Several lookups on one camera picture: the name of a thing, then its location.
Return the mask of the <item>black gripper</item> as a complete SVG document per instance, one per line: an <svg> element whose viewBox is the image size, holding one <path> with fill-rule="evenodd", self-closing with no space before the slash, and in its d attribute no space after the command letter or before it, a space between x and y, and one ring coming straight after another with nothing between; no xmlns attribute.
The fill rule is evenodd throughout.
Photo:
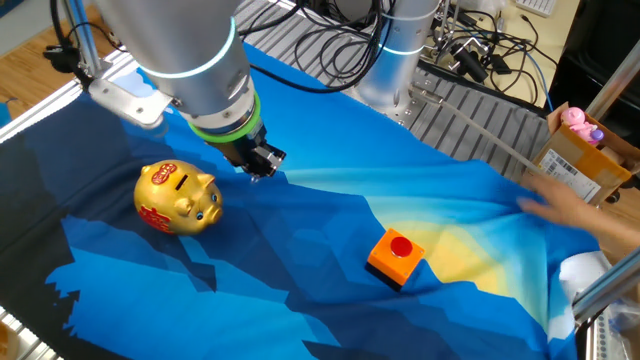
<svg viewBox="0 0 640 360"><path fill-rule="evenodd" d="M267 130L261 119L245 135L233 141L207 144L219 150L234 167L240 167L253 181L263 177L263 173L273 176L286 157L286 153L268 144Z"/></svg>

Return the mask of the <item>person's bare hand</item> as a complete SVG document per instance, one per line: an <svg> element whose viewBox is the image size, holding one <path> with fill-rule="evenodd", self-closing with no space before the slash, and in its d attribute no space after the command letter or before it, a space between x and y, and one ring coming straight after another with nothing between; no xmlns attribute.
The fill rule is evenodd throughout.
<svg viewBox="0 0 640 360"><path fill-rule="evenodd" d="M548 221L587 231L602 231L606 228L606 217L596 208L585 203L567 185L544 175L528 175L524 186L544 199L538 202L530 198L519 198L520 208Z"/></svg>

